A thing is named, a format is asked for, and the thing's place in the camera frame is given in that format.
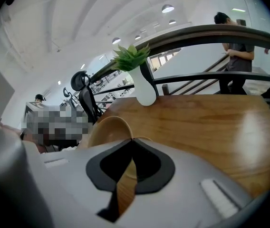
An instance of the black hair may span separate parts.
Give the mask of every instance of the black hair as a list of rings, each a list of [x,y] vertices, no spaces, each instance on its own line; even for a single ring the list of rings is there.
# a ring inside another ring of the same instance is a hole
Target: black hair
[[[225,24],[227,22],[227,19],[230,19],[229,16],[225,13],[218,12],[214,16],[214,22],[216,24]]]
[[[45,101],[45,98],[43,97],[43,95],[40,95],[40,94],[36,95],[35,100],[36,99],[41,100],[41,101]]]

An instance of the white vase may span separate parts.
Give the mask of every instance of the white vase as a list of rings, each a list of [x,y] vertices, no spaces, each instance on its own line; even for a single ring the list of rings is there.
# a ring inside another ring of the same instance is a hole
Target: white vase
[[[140,71],[140,67],[128,72],[134,81],[136,98],[140,104],[152,105],[156,100],[156,92],[152,85],[145,79]]]

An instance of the fluorescent light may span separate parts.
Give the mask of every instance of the fluorescent light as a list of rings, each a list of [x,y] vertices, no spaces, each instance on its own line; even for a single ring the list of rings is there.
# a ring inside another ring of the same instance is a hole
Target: fluorescent light
[[[172,25],[172,24],[175,24],[175,23],[176,23],[176,21],[173,20],[173,19],[169,21],[169,25]]]
[[[165,4],[162,7],[162,12],[163,13],[168,13],[168,12],[171,12],[172,10],[174,10],[174,7],[172,5],[170,5],[170,4]]]
[[[113,45],[114,45],[114,44],[118,43],[119,41],[121,41],[121,39],[118,38],[118,37],[115,37],[115,38],[112,40],[112,43],[113,43]]]
[[[238,12],[246,12],[245,10],[241,10],[241,9],[232,9],[234,11],[238,11]]]

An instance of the wooden table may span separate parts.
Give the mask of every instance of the wooden table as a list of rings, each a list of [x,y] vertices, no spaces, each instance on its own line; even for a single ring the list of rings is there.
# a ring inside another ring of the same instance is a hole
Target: wooden table
[[[99,122],[109,116],[125,119],[134,137],[204,158],[253,197],[270,189],[270,109],[260,96],[168,95],[151,106],[120,98]]]

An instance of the green plant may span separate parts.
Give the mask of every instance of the green plant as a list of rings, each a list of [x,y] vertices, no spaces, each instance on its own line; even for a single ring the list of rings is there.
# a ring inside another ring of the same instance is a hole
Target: green plant
[[[145,62],[145,59],[150,53],[149,45],[137,51],[134,45],[130,45],[128,49],[118,45],[120,51],[115,51],[118,56],[115,57],[116,64],[114,69],[122,70],[125,72],[131,71],[134,68]]]

